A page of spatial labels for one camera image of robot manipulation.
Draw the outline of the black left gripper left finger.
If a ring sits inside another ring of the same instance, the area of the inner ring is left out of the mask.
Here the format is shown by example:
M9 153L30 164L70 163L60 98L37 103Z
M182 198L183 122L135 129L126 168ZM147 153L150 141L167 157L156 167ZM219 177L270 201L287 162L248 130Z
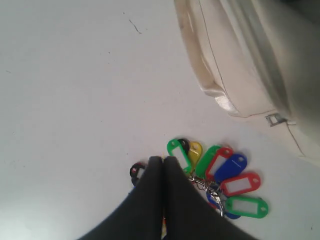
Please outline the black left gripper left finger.
M81 240L160 240L163 227L163 160L151 156L125 200Z

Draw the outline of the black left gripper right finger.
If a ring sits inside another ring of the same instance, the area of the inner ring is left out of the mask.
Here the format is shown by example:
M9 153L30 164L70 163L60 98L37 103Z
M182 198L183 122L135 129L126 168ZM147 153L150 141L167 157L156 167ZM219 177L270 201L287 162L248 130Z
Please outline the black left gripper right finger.
M163 201L168 240L251 240L203 199L178 160L163 160Z

